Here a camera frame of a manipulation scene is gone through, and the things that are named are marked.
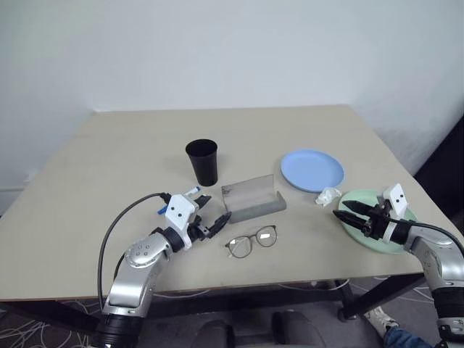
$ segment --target jeans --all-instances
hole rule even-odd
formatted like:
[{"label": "jeans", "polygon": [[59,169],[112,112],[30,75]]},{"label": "jeans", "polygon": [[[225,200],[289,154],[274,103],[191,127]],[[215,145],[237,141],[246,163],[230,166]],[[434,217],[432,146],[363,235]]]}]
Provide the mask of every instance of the jeans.
[{"label": "jeans", "polygon": [[384,337],[385,348],[432,348],[424,340],[409,331],[396,326],[388,330]]}]

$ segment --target black plastic cup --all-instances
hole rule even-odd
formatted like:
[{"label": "black plastic cup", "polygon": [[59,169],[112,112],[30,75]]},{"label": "black plastic cup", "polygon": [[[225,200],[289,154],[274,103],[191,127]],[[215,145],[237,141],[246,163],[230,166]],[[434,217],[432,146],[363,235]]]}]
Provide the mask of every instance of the black plastic cup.
[{"label": "black plastic cup", "polygon": [[218,145],[209,139],[193,140],[186,146],[187,155],[201,186],[212,186],[218,181],[217,151]]}]

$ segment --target white wall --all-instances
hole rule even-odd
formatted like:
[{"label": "white wall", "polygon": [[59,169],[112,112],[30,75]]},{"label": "white wall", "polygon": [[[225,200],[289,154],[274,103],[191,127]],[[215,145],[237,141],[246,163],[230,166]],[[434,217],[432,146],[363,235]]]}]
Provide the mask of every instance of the white wall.
[{"label": "white wall", "polygon": [[0,0],[0,188],[94,109],[347,103],[414,173],[464,110],[463,19],[462,0]]}]

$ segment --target shoe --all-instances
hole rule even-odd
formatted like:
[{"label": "shoe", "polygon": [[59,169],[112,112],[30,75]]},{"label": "shoe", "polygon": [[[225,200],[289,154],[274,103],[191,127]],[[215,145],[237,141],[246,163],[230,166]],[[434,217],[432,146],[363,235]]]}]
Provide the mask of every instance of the shoe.
[{"label": "shoe", "polygon": [[369,323],[377,330],[381,338],[386,332],[395,326],[399,326],[395,319],[386,314],[382,307],[374,308],[373,310],[364,314]]}]

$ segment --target glasses lens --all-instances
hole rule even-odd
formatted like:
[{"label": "glasses lens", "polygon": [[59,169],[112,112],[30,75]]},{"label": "glasses lens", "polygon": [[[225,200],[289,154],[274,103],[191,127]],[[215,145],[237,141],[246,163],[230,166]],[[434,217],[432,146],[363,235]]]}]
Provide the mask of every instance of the glasses lens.
[{"label": "glasses lens", "polygon": [[229,241],[229,250],[235,257],[246,257],[252,252],[252,243],[248,237],[238,237]]},{"label": "glasses lens", "polygon": [[274,245],[277,240],[277,233],[275,228],[273,226],[266,226],[261,228],[256,235],[256,239],[258,240],[258,243],[264,247],[270,247],[271,245]]}]

